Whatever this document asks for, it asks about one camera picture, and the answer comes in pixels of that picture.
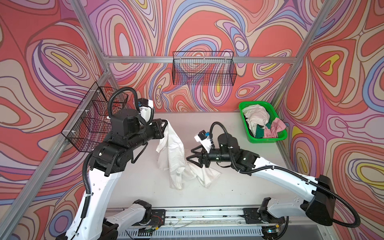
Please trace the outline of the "white t shirt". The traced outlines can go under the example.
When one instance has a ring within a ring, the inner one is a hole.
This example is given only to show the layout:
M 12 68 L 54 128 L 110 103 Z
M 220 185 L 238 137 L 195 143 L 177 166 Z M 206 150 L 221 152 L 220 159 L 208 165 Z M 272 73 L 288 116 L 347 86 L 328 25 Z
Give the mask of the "white t shirt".
M 167 124 L 156 151 L 159 153 L 158 168 L 169 172 L 172 189 L 182 190 L 184 184 L 192 180 L 198 180 L 203 187 L 209 188 L 221 176 L 215 169 L 199 168 L 187 161 L 184 144 L 171 124 Z

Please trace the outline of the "green plastic laundry basket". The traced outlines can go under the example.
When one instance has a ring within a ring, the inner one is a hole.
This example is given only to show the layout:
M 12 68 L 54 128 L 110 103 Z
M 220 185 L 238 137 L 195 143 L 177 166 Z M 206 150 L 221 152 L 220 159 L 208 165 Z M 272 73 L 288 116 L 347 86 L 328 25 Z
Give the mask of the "green plastic laundry basket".
M 277 112 L 275 111 L 274 107 L 270 103 L 262 102 L 262 101 L 241 102 L 241 103 L 239 103 L 239 111 L 240 111 L 240 114 L 241 114 L 241 119 L 243 121 L 243 125 L 244 125 L 245 132 L 246 132 L 246 135 L 247 135 L 247 138 L 248 138 L 249 142 L 253 143 L 253 144 L 259 144 L 259 143 L 275 143 L 275 142 L 278 142 L 278 141 L 285 140 L 287 138 L 287 136 L 288 136 L 288 133 L 287 133 L 286 129 L 283 130 L 282 132 L 278 133 L 278 138 L 272 138 L 272 139 L 265 139 L 265 138 L 257 139 L 257 138 L 255 138 L 254 134 L 256 133 L 257 125 L 256 125 L 255 130 L 252 131 L 251 127 L 248 124 L 247 119 L 245 118 L 245 116 L 242 113 L 242 110 L 245 107 L 252 106 L 252 105 L 261 105 L 261 106 L 263 106 L 267 110 L 267 112 L 270 115 L 270 120 L 268 122 L 270 124 L 273 122 L 273 120 L 275 118 L 279 118 Z

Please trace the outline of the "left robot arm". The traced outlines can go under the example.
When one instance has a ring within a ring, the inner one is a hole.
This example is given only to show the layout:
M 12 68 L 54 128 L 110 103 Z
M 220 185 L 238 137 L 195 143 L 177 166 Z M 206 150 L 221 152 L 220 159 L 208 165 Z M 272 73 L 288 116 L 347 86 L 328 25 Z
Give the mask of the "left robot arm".
M 147 226 L 151 223 L 152 206 L 143 200 L 134 201 L 114 216 L 105 216 L 113 190 L 127 164 L 138 160 L 134 150 L 146 148 L 149 141 L 165 137 L 168 121 L 154 119 L 153 108 L 146 119 L 141 107 L 143 104 L 131 87 L 120 88 L 111 95 L 107 112 L 112 129 L 83 162 L 85 192 L 80 208 L 69 229 L 56 237 L 58 240 L 115 240 L 120 231 L 135 224 Z

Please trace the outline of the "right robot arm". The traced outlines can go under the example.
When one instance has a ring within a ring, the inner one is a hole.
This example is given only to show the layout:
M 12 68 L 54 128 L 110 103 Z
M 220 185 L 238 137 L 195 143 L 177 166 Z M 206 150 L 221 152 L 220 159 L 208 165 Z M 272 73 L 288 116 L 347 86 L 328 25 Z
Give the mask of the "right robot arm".
M 241 175 L 259 177 L 295 194 L 293 199 L 273 200 L 264 198 L 258 209 L 262 217 L 307 217 L 322 226 L 337 224 L 357 228 L 361 224 L 358 212 L 333 190 L 330 178 L 315 178 L 278 166 L 260 155 L 241 149 L 238 140 L 228 133 L 220 122 L 212 123 L 209 132 L 201 131 L 195 139 L 200 145 L 191 150 L 186 160 L 200 168 L 209 168 L 212 162 L 229 163 Z M 342 203 L 352 214 L 351 223 L 334 218 L 336 202 Z

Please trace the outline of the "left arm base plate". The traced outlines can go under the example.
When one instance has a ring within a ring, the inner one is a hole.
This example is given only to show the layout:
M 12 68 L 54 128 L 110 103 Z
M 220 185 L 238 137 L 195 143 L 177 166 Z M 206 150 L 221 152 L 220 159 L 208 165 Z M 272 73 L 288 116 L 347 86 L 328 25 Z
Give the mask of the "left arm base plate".
M 142 220 L 141 222 L 135 223 L 133 226 L 160 227 L 164 225 L 165 217 L 166 217 L 165 209 L 155 209 L 155 210 L 152 210 L 152 213 L 149 219 Z

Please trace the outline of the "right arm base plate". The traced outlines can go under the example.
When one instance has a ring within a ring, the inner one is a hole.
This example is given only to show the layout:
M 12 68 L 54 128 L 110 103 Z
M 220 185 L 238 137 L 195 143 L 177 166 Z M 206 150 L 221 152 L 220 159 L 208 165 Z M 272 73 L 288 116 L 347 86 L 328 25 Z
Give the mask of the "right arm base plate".
M 258 208 L 244 208 L 241 215 L 246 221 L 246 224 L 278 224 L 286 223 L 284 217 L 273 217 L 267 210 L 259 210 Z

